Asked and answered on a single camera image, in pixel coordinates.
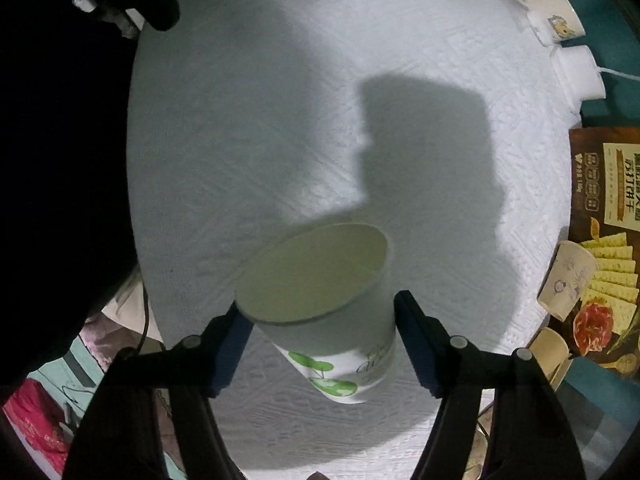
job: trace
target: salami slice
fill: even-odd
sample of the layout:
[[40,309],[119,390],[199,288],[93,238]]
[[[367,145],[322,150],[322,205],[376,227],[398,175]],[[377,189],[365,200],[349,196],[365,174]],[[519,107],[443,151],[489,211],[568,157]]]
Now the salami slice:
[[574,318],[574,339],[580,355],[600,352],[611,340],[613,312],[598,300],[583,305]]

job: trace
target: embossed paper towel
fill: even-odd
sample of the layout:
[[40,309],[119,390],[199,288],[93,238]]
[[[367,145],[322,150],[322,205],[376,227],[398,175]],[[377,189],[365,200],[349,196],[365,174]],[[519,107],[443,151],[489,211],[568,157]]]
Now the embossed paper towel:
[[[510,352],[569,216],[575,122],[508,0],[179,0],[145,29],[128,171],[168,345],[233,300],[266,244],[322,222],[384,229],[395,288]],[[212,406],[251,480],[408,478],[438,403],[403,351],[376,401],[325,399],[256,331]]]

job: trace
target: green leaf print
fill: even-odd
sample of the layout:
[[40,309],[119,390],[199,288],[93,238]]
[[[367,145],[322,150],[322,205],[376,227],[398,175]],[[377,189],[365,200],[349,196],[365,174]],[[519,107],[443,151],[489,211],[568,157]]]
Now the green leaf print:
[[298,354],[296,352],[289,352],[289,357],[291,357],[299,365],[302,365],[306,368],[313,368],[312,364],[315,362],[311,357],[307,357],[306,355]]
[[334,366],[331,363],[327,363],[325,361],[313,361],[312,368],[314,370],[318,370],[319,372],[330,372],[334,369]]
[[311,357],[307,357],[306,355],[298,354],[296,352],[289,352],[289,357],[291,357],[299,365],[302,365],[306,368],[311,368],[312,370],[317,370],[319,372],[330,372],[334,369],[334,366],[331,363],[327,363],[325,361],[316,361]]
[[351,381],[310,378],[311,384],[318,390],[334,397],[348,397],[358,391],[358,385]]

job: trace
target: white cable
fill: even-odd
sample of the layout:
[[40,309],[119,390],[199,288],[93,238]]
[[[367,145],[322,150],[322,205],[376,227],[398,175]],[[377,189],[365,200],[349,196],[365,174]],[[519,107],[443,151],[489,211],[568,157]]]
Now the white cable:
[[610,68],[603,68],[601,66],[598,67],[598,70],[600,72],[606,72],[608,74],[613,74],[613,75],[617,75],[617,76],[620,76],[620,77],[624,77],[625,79],[632,79],[633,81],[640,81],[640,76],[638,76],[638,75],[625,74],[624,72],[618,72],[617,70],[612,70]]

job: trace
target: paper cup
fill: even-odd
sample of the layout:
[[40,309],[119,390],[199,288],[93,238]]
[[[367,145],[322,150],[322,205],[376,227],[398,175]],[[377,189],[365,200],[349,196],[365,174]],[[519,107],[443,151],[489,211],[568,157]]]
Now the paper cup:
[[569,347],[562,336],[546,326],[529,345],[529,350],[538,361],[547,379],[550,379],[556,368],[569,357]]
[[574,242],[560,242],[538,303],[553,317],[564,321],[597,269],[596,259],[587,249]]
[[370,399],[388,378],[396,326],[386,236],[366,224],[316,228],[246,268],[236,304],[329,399]]

